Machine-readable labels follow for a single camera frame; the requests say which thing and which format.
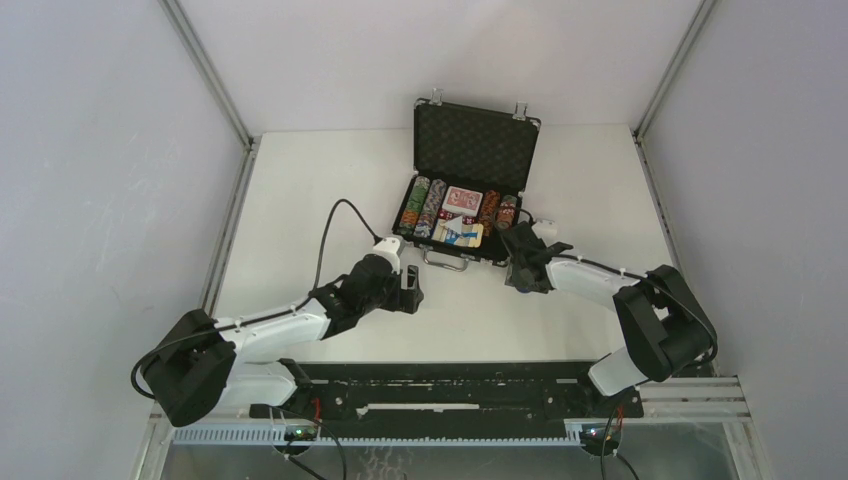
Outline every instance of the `poker chip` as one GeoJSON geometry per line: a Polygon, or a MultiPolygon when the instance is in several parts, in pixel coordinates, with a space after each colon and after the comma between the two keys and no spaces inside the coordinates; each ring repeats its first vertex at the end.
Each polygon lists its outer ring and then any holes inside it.
{"type": "Polygon", "coordinates": [[[515,206],[517,203],[517,198],[512,195],[504,195],[503,200],[501,200],[501,205],[498,207],[497,220],[495,220],[495,227],[497,227],[498,230],[506,230],[512,226],[512,221],[515,219],[515,206]]]}
{"type": "Polygon", "coordinates": [[[494,229],[495,211],[498,209],[500,201],[501,194],[494,190],[489,190],[488,192],[486,192],[486,196],[483,197],[483,203],[480,206],[480,216],[478,217],[478,222],[483,225],[484,237],[488,237],[492,234],[492,229],[494,229]]]}
{"type": "Polygon", "coordinates": [[[433,235],[433,227],[436,225],[439,216],[439,207],[442,205],[447,189],[448,185],[442,180],[436,179],[430,183],[430,190],[424,199],[418,222],[415,224],[413,234],[416,237],[430,238],[433,235]]]}
{"type": "Polygon", "coordinates": [[[418,217],[421,214],[421,209],[424,207],[424,200],[427,198],[429,188],[429,178],[419,176],[415,179],[412,185],[412,191],[406,200],[406,207],[398,223],[401,235],[409,235],[415,230],[415,225],[418,223],[418,217]]]}

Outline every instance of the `poker set case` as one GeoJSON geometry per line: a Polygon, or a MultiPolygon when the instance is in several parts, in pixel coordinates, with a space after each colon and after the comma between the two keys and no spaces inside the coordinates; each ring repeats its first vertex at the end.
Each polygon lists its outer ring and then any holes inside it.
{"type": "Polygon", "coordinates": [[[506,266],[508,254],[497,229],[484,237],[477,248],[460,247],[431,238],[401,233],[401,217],[415,179],[441,179],[449,187],[460,187],[485,195],[489,190],[517,198],[512,224],[518,222],[521,197],[527,186],[530,165],[541,129],[538,118],[526,116],[527,104],[518,103],[514,113],[497,112],[441,101],[441,92],[420,98],[414,106],[414,175],[400,202],[392,233],[420,248],[424,262],[462,271],[469,261],[486,261],[506,266]],[[428,258],[429,252],[463,260],[462,266],[428,258]]]}

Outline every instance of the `white wall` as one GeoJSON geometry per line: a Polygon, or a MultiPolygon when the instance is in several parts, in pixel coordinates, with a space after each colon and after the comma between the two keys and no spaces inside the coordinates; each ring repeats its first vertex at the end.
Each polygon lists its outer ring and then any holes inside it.
{"type": "Polygon", "coordinates": [[[848,3],[722,2],[649,132],[779,479],[845,478],[848,3]]]}
{"type": "Polygon", "coordinates": [[[412,126],[445,100],[635,128],[698,0],[184,0],[252,133],[412,126]]]}
{"type": "Polygon", "coordinates": [[[0,471],[127,478],[240,145],[157,2],[0,6],[0,471]]]}

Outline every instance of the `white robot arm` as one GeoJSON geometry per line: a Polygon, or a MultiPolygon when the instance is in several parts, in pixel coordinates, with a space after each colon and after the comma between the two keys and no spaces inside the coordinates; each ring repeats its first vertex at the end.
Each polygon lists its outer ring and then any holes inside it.
{"type": "Polygon", "coordinates": [[[588,372],[588,380],[601,395],[615,395],[648,380],[661,382],[687,366],[715,358],[715,329],[673,267],[662,265],[636,275],[564,254],[570,245],[546,246],[527,222],[502,231],[501,238],[510,254],[509,282],[518,290],[568,291],[618,314],[625,347],[600,359],[588,372]],[[662,319],[659,309],[668,311],[662,319]]]}
{"type": "Polygon", "coordinates": [[[350,274],[277,309],[217,321],[203,310],[185,314],[136,364],[133,386],[155,398],[176,427],[216,406],[281,405],[297,388],[293,372],[279,361],[282,349],[350,330],[377,308],[418,310],[418,268],[410,265],[403,275],[403,245],[397,237],[382,239],[350,274]],[[152,394],[138,386],[138,371],[152,394]]]}

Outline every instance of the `white table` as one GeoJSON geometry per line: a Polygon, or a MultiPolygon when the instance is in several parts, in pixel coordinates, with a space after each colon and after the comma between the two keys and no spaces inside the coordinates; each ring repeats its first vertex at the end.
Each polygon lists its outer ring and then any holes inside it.
{"type": "MultiPolygon", "coordinates": [[[[269,133],[241,212],[215,315],[246,314],[310,288],[321,232],[338,198],[388,234],[412,176],[412,131],[269,133]]],[[[554,220],[559,239],[614,266],[671,264],[626,125],[543,126],[524,207],[554,220]]],[[[370,250],[346,206],[327,239],[322,284],[370,250]]],[[[623,345],[616,315],[568,293],[523,295],[506,270],[472,263],[463,273],[424,265],[416,315],[376,311],[323,342],[281,349],[298,361],[475,362],[594,360],[623,345]]]]}

